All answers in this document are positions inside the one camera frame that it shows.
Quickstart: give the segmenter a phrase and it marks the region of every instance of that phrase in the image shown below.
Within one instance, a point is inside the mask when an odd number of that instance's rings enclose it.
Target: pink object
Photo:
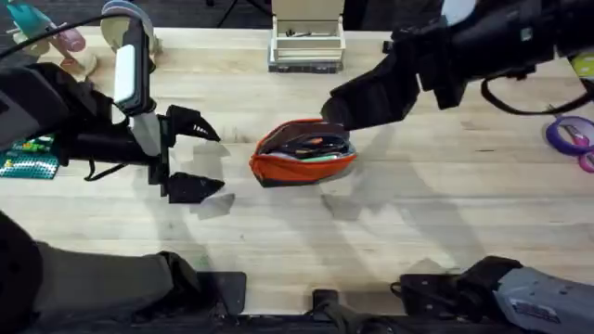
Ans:
[[[76,30],[70,29],[58,35],[58,39],[62,45],[71,52],[83,51],[86,46],[84,37]]]
[[[590,152],[577,158],[579,166],[587,173],[594,173],[594,153]]]

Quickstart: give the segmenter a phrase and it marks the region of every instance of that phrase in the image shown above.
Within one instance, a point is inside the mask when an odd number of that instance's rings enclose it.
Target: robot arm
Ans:
[[[594,326],[594,287],[494,256],[462,275],[403,275],[393,291],[411,316],[488,318],[547,334],[586,334]]]
[[[52,33],[69,28],[72,25]],[[0,59],[12,52],[15,50],[3,52]],[[143,24],[131,19],[123,47],[116,54],[113,99],[95,91],[89,83],[77,83],[51,63],[0,71],[0,149],[9,148],[16,140],[55,134],[51,151],[61,165],[67,166],[72,159],[90,161],[93,172],[94,161],[119,164],[97,177],[89,175],[87,181],[95,181],[126,164],[146,165],[148,182],[161,186],[161,195],[169,196],[170,202],[202,202],[224,183],[186,173],[170,176],[168,149],[174,146],[176,135],[213,141],[220,138],[198,111],[170,106],[165,116],[154,112],[156,103],[149,96],[149,73],[153,69]],[[111,122],[112,105],[127,116],[126,121]]]
[[[421,88],[434,92],[440,109],[449,109],[460,104],[466,85],[477,80],[484,80],[484,96],[496,107],[534,114],[498,101],[490,95],[488,82],[525,79],[556,55],[571,57],[591,48],[594,36],[582,33],[588,31],[591,15],[594,2],[588,0],[483,0],[466,19],[463,10],[445,6],[441,18],[394,30],[388,56],[372,71],[330,92],[322,115],[347,130],[400,122]],[[586,94],[552,112],[575,109],[590,99]]]

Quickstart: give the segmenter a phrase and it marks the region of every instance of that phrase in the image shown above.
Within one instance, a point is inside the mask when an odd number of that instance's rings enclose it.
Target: wooden table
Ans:
[[[99,55],[93,80],[111,94],[114,56],[97,28],[82,32]],[[224,179],[224,191],[202,205],[170,205],[147,185],[145,168],[86,183],[86,162],[51,182],[0,180],[2,209],[35,238],[73,251],[176,251],[198,270],[243,271],[248,313],[301,312],[314,288],[386,311],[397,305],[387,290],[399,275],[462,270],[486,254],[594,284],[594,178],[545,144],[552,117],[497,111],[477,84],[458,109],[438,110],[425,94],[404,122],[353,133],[360,159],[344,178],[263,189],[248,166],[256,141],[281,122],[316,117],[331,88],[380,61],[390,34],[349,32],[339,75],[267,73],[266,31],[157,34],[165,49],[151,76],[158,112],[198,109],[223,138],[180,138],[174,170]],[[493,86],[524,109],[583,89],[565,61],[528,83]],[[582,112],[592,116],[591,107]]]

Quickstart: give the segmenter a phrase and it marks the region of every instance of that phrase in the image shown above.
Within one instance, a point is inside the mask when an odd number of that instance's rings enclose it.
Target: gray fabric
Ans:
[[[124,257],[58,250],[39,243],[44,282],[37,326],[129,315],[164,297],[174,283],[160,255]]]

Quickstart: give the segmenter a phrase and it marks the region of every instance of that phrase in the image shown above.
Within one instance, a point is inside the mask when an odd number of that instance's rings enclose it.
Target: orange pouch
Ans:
[[[288,137],[288,140],[291,140],[298,135],[307,135],[308,131],[312,131],[314,127],[317,127],[317,130],[322,132],[326,130],[332,131],[336,127],[339,127],[340,131],[347,134],[340,125],[323,122],[324,121],[321,119],[286,122],[258,143],[250,160],[250,167],[252,167],[253,174],[258,181],[260,181],[262,186],[311,185],[324,178],[342,172],[356,159],[356,154],[353,153],[347,157],[338,158],[332,161],[303,162],[259,153],[263,145],[267,145],[287,132],[291,133],[291,137]]]

